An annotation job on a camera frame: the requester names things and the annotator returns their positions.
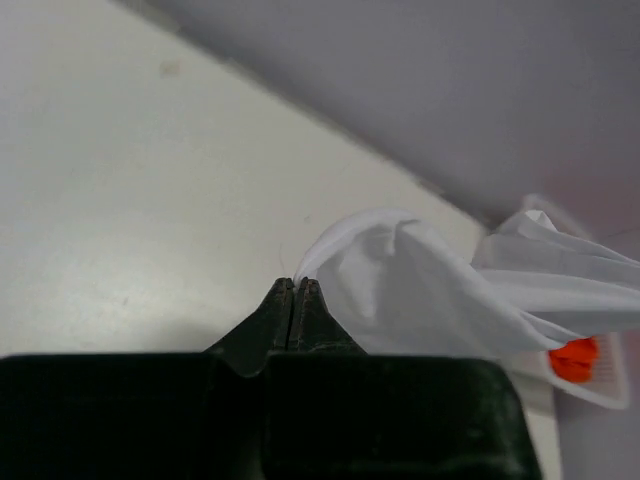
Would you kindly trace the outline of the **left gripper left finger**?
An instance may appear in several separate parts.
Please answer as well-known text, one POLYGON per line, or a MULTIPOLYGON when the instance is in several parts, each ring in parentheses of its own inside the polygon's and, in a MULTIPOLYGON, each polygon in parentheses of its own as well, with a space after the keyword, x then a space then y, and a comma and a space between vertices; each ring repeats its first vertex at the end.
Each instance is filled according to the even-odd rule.
POLYGON ((1 362, 5 479, 222 478, 260 428, 261 378, 293 285, 197 352, 13 355, 1 362))

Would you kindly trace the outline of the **white t shirt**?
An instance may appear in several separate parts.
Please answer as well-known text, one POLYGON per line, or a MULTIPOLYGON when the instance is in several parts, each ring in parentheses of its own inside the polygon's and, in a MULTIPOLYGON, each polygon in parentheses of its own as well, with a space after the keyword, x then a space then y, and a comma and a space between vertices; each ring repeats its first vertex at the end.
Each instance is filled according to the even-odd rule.
POLYGON ((329 227, 296 276, 370 354, 505 358, 639 325, 639 264, 521 211, 457 254, 411 213, 375 209, 329 227))

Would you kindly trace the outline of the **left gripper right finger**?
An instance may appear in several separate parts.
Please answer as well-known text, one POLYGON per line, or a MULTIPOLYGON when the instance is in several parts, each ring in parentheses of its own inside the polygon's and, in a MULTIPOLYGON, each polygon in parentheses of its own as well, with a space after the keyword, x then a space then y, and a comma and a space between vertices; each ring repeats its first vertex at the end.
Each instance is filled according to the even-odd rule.
POLYGON ((506 372, 478 359, 364 353, 301 282, 262 373, 268 479, 539 479, 506 372))

